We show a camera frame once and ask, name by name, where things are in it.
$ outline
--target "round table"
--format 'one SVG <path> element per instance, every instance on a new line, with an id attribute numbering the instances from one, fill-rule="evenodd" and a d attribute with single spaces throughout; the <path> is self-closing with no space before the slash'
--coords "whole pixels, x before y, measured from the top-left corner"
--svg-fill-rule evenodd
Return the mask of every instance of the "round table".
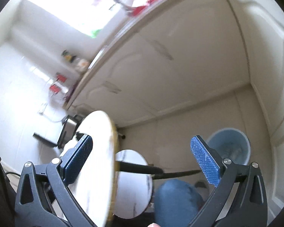
<path id="1" fill-rule="evenodd" d="M 82 121 L 77 131 L 92 137 L 93 150 L 75 183 L 68 188 L 90 219 L 98 227 L 104 227 L 112 220 L 116 193 L 116 127 L 105 112 L 94 111 Z M 60 156 L 77 144 L 75 137 L 65 145 Z"/>
<path id="2" fill-rule="evenodd" d="M 130 149 L 116 154 L 117 161 L 148 165 L 138 152 Z M 134 218 L 147 208 L 153 191 L 151 175 L 119 172 L 114 214 L 121 218 Z"/>

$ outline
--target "white cabinet door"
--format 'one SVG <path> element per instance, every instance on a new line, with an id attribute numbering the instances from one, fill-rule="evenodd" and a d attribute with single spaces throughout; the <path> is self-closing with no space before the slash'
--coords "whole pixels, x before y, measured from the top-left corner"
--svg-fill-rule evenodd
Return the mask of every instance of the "white cabinet door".
<path id="1" fill-rule="evenodd" d="M 271 135 L 273 192 L 267 196 L 271 221 L 284 206 L 284 142 L 275 137 L 284 119 L 284 13 L 274 0 L 230 2 L 242 28 L 251 83 Z"/>
<path id="2" fill-rule="evenodd" d="M 250 80 L 272 135 L 284 119 L 284 13 L 274 0 L 230 0 L 242 28 Z"/>
<path id="3" fill-rule="evenodd" d="M 249 83 L 244 45 L 226 0 L 183 0 L 141 29 L 195 103 Z"/>
<path id="4" fill-rule="evenodd" d="M 73 103 L 104 110 L 119 127 L 190 105 L 166 59 L 138 34 L 126 42 L 93 76 Z"/>

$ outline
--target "black cable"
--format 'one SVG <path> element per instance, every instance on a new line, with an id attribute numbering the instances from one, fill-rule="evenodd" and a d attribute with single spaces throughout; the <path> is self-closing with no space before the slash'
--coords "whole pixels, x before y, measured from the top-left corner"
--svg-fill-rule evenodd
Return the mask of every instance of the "black cable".
<path id="1" fill-rule="evenodd" d="M 18 173 L 16 173 L 16 172 L 6 172 L 5 174 L 6 174 L 6 175 L 7 175 L 7 174 L 14 174 L 14 175 L 16 175 L 16 176 L 18 176 L 18 177 L 21 176 L 20 174 L 18 174 Z"/>
<path id="2" fill-rule="evenodd" d="M 197 173 L 200 173 L 201 170 L 192 170 L 192 171 L 185 171 L 185 172 L 177 172 L 177 173 L 163 173 L 163 174 L 155 174 L 152 176 L 153 180 L 156 179 L 166 179 L 166 178 L 176 178 L 176 177 L 184 177 L 190 176 Z"/>

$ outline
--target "red object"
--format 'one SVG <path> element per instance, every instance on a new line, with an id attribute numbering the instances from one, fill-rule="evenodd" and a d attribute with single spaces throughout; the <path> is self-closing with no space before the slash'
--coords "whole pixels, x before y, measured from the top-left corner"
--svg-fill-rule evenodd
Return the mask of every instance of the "red object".
<path id="1" fill-rule="evenodd" d="M 67 77 L 60 73 L 57 73 L 56 77 L 57 77 L 57 80 L 60 82 L 65 82 L 67 80 Z"/>
<path id="2" fill-rule="evenodd" d="M 144 6 L 138 6 L 138 7 L 135 7 L 133 9 L 133 11 L 131 12 L 131 16 L 137 16 L 139 13 L 141 13 L 145 8 L 149 7 L 155 0 L 148 0 L 148 4 L 147 5 L 144 5 Z"/>
<path id="3" fill-rule="evenodd" d="M 49 90 L 52 91 L 54 94 L 58 94 L 61 90 L 60 87 L 58 87 L 57 85 L 55 84 L 52 84 L 50 87 L 49 87 Z"/>

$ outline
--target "green object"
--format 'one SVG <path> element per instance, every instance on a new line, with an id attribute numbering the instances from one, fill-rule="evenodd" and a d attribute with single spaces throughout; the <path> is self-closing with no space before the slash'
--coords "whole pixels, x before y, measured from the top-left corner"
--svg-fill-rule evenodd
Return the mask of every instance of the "green object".
<path id="1" fill-rule="evenodd" d="M 90 37 L 96 38 L 100 31 L 101 29 L 91 30 Z"/>

